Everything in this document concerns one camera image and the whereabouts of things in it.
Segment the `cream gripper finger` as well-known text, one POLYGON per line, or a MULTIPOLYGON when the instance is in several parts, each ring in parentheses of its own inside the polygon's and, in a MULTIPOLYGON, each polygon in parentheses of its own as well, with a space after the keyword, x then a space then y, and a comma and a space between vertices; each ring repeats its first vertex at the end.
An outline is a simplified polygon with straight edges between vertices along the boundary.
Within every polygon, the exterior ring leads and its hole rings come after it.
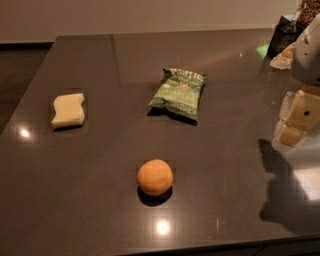
POLYGON ((278 122, 274 130, 273 142, 277 145, 293 147, 303 139, 305 134, 303 130, 278 122))

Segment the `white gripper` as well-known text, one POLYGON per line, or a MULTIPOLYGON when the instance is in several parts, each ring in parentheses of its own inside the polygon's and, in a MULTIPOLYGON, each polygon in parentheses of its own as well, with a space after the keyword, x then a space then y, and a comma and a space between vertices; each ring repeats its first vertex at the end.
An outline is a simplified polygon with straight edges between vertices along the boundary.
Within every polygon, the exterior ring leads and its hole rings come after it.
MULTIPOLYGON (((292 70, 300 82, 320 85, 320 14, 296 40, 292 70)), ((320 120, 320 96, 297 91, 285 120, 302 130, 310 130, 320 120)))

